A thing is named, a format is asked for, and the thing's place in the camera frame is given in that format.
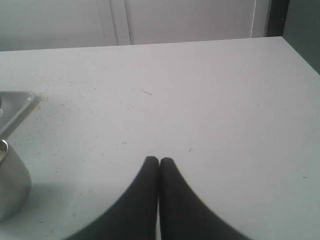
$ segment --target table surface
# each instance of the table surface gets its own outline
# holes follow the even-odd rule
[[[148,155],[255,240],[320,236],[320,76],[281,37],[0,52],[3,91],[40,102],[8,141],[33,189],[6,240],[61,240]]]

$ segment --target white wall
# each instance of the white wall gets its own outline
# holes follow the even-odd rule
[[[108,0],[0,0],[0,50],[116,44]]]
[[[255,0],[126,0],[131,40],[134,44],[149,44],[249,38],[255,3]]]

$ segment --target metal cup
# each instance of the metal cup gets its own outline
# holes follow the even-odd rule
[[[31,191],[30,174],[13,148],[0,140],[0,222],[19,212]]]

